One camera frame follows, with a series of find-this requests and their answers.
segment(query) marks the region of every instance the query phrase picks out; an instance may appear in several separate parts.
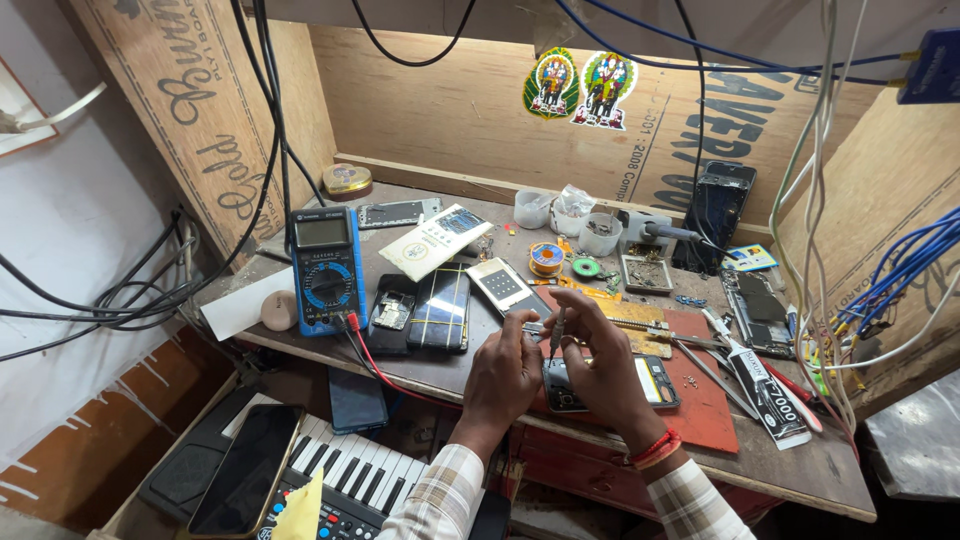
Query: person's left hand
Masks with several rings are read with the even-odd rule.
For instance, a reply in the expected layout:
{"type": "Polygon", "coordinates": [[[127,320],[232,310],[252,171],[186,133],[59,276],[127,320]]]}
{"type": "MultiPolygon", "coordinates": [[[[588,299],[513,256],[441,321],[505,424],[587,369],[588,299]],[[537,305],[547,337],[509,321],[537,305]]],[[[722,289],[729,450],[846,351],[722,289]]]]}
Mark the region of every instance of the person's left hand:
{"type": "Polygon", "coordinates": [[[507,313],[503,330],[490,334],[473,356],[464,414],[449,443],[470,448],[485,463],[543,384],[543,352],[522,329],[538,320],[529,309],[507,313]]]}

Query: screwdriver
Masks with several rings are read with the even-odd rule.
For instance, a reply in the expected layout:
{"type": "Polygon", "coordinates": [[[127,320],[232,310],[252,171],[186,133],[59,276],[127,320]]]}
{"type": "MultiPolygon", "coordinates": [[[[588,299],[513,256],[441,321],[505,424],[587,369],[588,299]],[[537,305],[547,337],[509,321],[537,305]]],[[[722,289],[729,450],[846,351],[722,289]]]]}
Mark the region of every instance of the screwdriver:
{"type": "Polygon", "coordinates": [[[566,317],[566,307],[560,306],[560,312],[557,314],[557,323],[553,325],[553,333],[550,335],[550,359],[557,353],[560,347],[560,338],[564,336],[564,318],[566,317]]]}

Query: plaid shirt sleeve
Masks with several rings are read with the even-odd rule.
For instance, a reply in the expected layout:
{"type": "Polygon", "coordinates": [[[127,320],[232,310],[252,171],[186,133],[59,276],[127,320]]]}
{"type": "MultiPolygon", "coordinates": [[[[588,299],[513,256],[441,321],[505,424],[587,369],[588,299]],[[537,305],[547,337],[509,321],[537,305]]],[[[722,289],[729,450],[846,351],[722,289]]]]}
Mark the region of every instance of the plaid shirt sleeve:
{"type": "Polygon", "coordinates": [[[406,501],[383,522],[377,540],[465,538],[483,470],[483,462],[471,449],[444,446],[406,501]]]}
{"type": "Polygon", "coordinates": [[[670,540],[749,540],[754,534],[692,459],[647,486],[670,540]]]}

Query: multimeter dial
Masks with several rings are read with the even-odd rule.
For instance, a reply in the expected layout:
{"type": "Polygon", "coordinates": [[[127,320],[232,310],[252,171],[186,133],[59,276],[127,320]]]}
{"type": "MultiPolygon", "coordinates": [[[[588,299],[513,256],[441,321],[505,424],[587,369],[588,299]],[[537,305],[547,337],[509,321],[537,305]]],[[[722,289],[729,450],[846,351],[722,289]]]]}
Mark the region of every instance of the multimeter dial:
{"type": "Polygon", "coordinates": [[[353,276],[343,264],[321,262],[306,271],[303,296],[319,309],[334,309],[353,294],[353,276]]]}

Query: digital multimeter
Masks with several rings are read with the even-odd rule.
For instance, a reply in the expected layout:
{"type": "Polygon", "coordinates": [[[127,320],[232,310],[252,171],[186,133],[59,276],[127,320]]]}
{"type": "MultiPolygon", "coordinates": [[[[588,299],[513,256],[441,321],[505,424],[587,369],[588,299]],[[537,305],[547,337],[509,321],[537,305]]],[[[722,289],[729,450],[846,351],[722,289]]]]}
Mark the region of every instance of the digital multimeter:
{"type": "Polygon", "coordinates": [[[291,245],[300,333],[310,337],[347,331],[337,320],[356,313],[367,326],[363,262],[356,211],[323,207],[290,212],[291,245]]]}

